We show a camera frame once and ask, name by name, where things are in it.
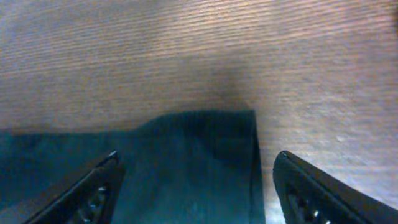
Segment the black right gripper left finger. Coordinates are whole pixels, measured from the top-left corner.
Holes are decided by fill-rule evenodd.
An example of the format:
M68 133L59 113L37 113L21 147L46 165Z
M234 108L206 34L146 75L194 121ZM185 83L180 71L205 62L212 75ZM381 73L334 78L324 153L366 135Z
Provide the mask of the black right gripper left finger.
M24 223L111 223L126 169L117 151L90 162L26 205Z

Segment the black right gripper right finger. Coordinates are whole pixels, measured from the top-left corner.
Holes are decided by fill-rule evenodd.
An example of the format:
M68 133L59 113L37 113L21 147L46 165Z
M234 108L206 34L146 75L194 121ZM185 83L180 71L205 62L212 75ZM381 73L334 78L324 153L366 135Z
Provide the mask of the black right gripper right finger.
M397 224L397 210L289 151L280 152L273 181L288 224Z

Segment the black t-shirt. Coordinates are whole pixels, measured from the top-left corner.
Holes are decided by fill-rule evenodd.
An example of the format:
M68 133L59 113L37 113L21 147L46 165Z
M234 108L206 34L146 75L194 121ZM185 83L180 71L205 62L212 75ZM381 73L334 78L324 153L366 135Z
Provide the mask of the black t-shirt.
M128 131L1 133L1 206L109 151L126 168L113 223L265 221L252 110L168 114Z

